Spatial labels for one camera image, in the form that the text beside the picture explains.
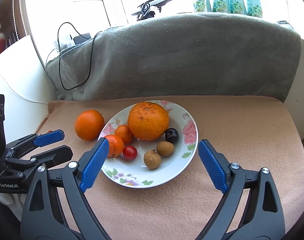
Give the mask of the small mandarin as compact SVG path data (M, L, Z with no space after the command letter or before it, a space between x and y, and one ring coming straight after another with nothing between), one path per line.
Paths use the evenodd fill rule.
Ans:
M115 129L115 135L118 135L125 145L130 145L134 139L134 135L129 129L128 125L119 125Z
M122 138L118 135L110 134L106 135L105 139L109 142L108 158L117 158L122 152L125 144Z

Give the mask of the brown longan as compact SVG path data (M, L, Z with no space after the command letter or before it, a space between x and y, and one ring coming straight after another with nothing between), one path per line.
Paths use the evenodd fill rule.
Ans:
M168 157L173 154L175 150L174 145L171 142L161 141L156 146L156 151L159 155L163 157Z
M155 150L148 150L143 156L147 168L154 170L161 165L161 156Z

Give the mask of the speckled large orange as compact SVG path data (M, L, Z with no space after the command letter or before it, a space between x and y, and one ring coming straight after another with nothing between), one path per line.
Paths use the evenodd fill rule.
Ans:
M128 127L137 139L153 141L168 129L169 115L165 108L157 103L140 102L129 112Z

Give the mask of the smooth large orange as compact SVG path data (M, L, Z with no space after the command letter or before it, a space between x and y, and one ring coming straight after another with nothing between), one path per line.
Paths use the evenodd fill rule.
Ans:
M104 127L104 117L97 110L87 110L81 113L75 121L76 135L86 141L99 136Z

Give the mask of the floral white plate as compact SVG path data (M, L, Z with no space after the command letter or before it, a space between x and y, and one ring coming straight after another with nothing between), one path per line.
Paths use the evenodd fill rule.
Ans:
M192 115L182 106L162 100L154 100L169 115L169 127L179 133L178 141L173 143L174 152L161 158L158 168L151 170L146 167L143 156L148 150L156 150L159 142L165 141L164 135L154 141L142 141L134 138L131 145L137 150L134 160L125 159L121 154L112 159L107 158L101 170L114 183L135 189L146 189L162 185L178 176L192 161L199 141L196 122Z

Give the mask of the beige blanket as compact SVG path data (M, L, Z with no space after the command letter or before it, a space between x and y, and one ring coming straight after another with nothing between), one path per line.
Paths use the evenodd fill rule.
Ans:
M262 96L169 96L167 100L191 113L200 139L208 139L230 162L271 171L285 226L291 228L304 211L304 150L286 106ZM113 239L195 239L222 196L197 155L163 185L127 188L100 172L85 195Z

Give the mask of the white power strip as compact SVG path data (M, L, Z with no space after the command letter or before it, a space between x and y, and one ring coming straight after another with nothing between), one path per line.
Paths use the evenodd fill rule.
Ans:
M55 40L53 42L53 44L55 46L55 51L59 53L60 51L73 47L75 45L75 42L72 39L72 36L68 35L68 36L59 38L59 40Z

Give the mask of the black power adapter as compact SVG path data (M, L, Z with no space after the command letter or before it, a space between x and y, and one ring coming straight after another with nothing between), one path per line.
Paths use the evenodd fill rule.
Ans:
M74 37L73 41L74 41L75 44L81 44L81 43L86 42L90 39L91 39L90 33L86 33L86 34L82 34L82 35L78 35L78 36Z

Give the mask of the grey blanket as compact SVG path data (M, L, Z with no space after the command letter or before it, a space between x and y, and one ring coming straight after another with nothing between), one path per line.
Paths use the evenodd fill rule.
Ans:
M284 101L302 51L295 31L231 14L185 14L114 27L45 71L60 100L256 95Z

